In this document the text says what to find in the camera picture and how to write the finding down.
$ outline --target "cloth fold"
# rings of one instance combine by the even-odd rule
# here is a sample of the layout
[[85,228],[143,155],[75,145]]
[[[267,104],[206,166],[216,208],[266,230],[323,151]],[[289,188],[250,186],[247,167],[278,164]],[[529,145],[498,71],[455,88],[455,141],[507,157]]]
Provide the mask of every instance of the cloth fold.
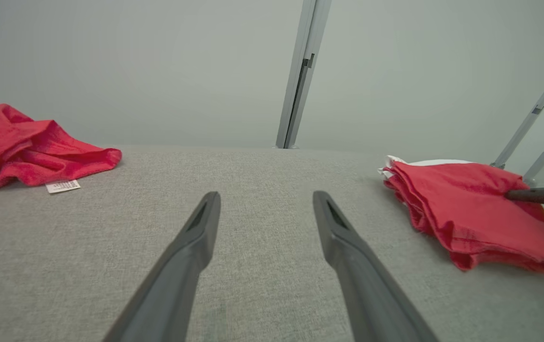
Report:
[[55,121],[0,104],[0,187],[15,179],[28,186],[74,180],[113,169],[121,158],[120,150],[78,141]]
[[528,189],[521,176],[467,161],[408,164],[393,156],[379,171],[409,208],[413,227],[439,239],[461,270],[502,262],[544,273],[544,208],[504,197]]

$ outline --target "clothing tag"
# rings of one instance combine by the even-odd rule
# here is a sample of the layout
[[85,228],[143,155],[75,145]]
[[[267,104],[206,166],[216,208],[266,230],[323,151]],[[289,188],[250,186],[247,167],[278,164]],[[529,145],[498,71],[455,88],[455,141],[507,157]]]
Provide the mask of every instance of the clothing tag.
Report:
[[59,182],[46,184],[46,189],[48,189],[48,193],[57,193],[57,192],[69,191],[69,190],[79,189],[79,188],[81,188],[81,186],[80,184],[78,184],[78,181],[76,180],[59,181]]

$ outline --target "red fabric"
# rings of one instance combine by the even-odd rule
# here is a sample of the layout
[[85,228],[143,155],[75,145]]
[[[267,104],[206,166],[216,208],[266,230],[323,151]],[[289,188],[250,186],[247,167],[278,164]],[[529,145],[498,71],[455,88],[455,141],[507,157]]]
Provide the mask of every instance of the red fabric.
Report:
[[71,138],[52,120],[34,121],[0,104],[0,187],[18,178],[36,186],[113,169],[122,158]]
[[528,189],[521,176],[475,163],[395,162],[385,170],[395,174],[384,184],[407,204],[413,227],[439,239],[461,270],[502,262],[544,273],[544,208],[504,198]]

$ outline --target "crumpled red cloth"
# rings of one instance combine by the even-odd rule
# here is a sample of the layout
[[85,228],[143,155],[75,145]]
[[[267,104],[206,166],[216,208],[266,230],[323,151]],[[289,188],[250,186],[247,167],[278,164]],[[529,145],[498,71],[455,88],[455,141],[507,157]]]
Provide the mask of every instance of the crumpled red cloth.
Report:
[[0,104],[0,187],[16,178],[29,186],[75,180],[113,169],[121,158],[120,150],[77,141],[52,120]]
[[476,163],[394,161],[383,170],[413,227],[439,239],[461,270],[500,262],[544,273],[544,208],[504,197],[528,189],[521,176]]

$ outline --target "gray table surface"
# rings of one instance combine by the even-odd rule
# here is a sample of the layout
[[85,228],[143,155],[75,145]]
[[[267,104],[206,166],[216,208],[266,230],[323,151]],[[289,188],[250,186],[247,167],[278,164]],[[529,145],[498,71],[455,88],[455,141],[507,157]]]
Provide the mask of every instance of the gray table surface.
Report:
[[381,155],[122,147],[113,171],[50,195],[0,189],[0,341],[98,341],[204,193],[222,197],[187,340],[350,341],[311,204],[328,191],[444,342],[544,341],[544,275],[463,273],[410,227]]

